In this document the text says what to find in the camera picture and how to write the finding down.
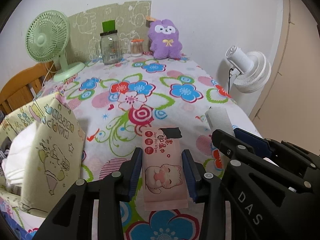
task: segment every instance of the door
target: door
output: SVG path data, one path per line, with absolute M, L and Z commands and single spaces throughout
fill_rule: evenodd
M 320 154 L 320 37 L 301 0 L 290 0 L 287 46 L 275 82 L 253 123 L 265 138 Z

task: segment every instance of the cotton swab container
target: cotton swab container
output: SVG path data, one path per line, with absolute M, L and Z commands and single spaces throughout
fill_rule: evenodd
M 133 57 L 140 57 L 143 54 L 143 49 L 142 49 L 142 42 L 144 40 L 132 40 L 130 42 L 130 51 L 131 51 L 131 56 Z

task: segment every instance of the white wall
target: white wall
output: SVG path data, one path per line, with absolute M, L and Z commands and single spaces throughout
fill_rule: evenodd
M 0 33 L 0 88 L 16 73 L 33 66 L 24 39 L 32 20 L 55 9 L 67 16 L 110 3 L 130 0 L 23 0 Z M 273 63 L 282 24 L 282 0 L 152 0 L 151 14 L 171 19 L 179 28 L 183 52 L 225 86 L 224 55 L 235 44 L 243 51 L 262 51 Z M 238 95 L 250 113 L 259 96 Z

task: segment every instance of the plush toy face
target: plush toy face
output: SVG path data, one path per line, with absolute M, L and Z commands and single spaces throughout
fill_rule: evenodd
M 148 36 L 151 40 L 174 38 L 178 40 L 179 31 L 170 20 L 155 21 L 150 24 Z

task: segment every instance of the bed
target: bed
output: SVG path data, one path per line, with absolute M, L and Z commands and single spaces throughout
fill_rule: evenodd
M 118 170 L 122 162 L 131 158 L 135 147 L 141 147 L 141 128 L 151 126 L 179 127 L 181 147 L 189 149 L 207 171 L 222 177 L 222 162 L 211 144 L 204 116 L 211 106 L 226 108 L 233 128 L 260 136 L 223 87 L 184 54 L 180 60 L 155 60 L 148 52 L 139 58 L 124 55 L 121 62 L 113 65 L 96 59 L 64 82 L 49 80 L 36 98 L 57 91 L 65 96 L 86 133 L 81 177 L 87 182 Z M 133 200 L 120 205 L 125 239 L 198 238 L 202 204 L 190 200 L 188 209 L 146 212 L 141 184 L 142 181 Z M 97 207 L 92 239 L 97 239 Z M 31 239 L 44 221 L 1 198 L 0 209 L 21 239 Z

